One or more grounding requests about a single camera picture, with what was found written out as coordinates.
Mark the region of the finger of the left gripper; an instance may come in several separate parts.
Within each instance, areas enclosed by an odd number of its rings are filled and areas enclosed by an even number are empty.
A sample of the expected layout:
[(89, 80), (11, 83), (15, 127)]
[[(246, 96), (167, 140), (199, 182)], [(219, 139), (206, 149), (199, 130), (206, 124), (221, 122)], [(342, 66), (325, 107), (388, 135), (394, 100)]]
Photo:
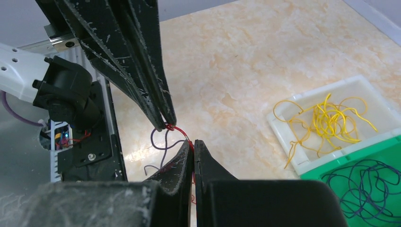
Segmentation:
[(153, 125), (175, 125), (177, 118), (163, 68), (157, 1), (110, 0), (108, 4), (132, 61), (122, 66), (133, 80), (138, 105)]
[[(108, 0), (39, 0), (37, 5), (57, 31), (71, 31), (92, 67), (138, 105), (133, 80), (122, 66), (132, 61)], [(166, 127), (153, 126), (158, 131)]]

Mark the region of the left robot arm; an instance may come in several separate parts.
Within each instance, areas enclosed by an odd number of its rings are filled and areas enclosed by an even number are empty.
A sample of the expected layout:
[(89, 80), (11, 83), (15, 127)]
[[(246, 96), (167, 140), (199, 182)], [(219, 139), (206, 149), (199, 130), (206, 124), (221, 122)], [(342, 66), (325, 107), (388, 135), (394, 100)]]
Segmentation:
[[(163, 68), (156, 0), (39, 0), (51, 37), (73, 35), (91, 66), (133, 100), (156, 130), (177, 122)], [(0, 46), (0, 88), (78, 130), (94, 127), (100, 109), (92, 77), (58, 56)]]

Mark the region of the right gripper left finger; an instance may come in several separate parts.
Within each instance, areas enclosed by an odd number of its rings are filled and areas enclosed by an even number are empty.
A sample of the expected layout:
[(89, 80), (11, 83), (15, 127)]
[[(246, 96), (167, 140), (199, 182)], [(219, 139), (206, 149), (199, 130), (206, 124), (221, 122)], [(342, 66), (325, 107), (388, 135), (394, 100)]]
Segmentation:
[(23, 210), (20, 227), (188, 227), (193, 154), (184, 142), (142, 182), (48, 183)]

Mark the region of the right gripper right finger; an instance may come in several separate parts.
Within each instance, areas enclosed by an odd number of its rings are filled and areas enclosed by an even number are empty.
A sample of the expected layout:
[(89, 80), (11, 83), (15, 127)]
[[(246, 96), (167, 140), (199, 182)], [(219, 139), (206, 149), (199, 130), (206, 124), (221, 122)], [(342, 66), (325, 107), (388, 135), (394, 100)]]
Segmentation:
[(200, 227), (345, 227), (334, 192), (316, 180), (239, 180), (194, 143)]

